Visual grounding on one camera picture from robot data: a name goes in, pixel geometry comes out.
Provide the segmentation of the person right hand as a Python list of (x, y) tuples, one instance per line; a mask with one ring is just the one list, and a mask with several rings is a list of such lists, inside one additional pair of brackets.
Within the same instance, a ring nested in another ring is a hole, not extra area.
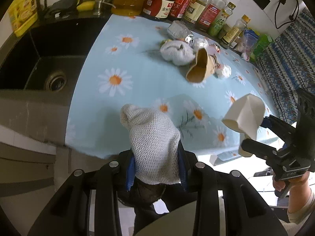
[[(309, 192), (310, 191), (310, 187), (308, 183), (309, 175), (310, 175), (310, 172), (307, 171), (300, 177), (290, 179), (289, 180), (290, 193), (293, 193), (294, 191), (301, 192), (301, 193)], [(277, 191), (282, 191), (286, 187), (286, 183), (284, 181), (276, 181), (275, 176), (273, 176), (273, 187)]]

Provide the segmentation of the person right forearm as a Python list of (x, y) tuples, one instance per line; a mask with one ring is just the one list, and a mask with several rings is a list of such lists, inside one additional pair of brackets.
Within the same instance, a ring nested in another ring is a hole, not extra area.
[(296, 235), (314, 211), (314, 192), (301, 193), (289, 191), (287, 215), (289, 222), (281, 221), (288, 235)]

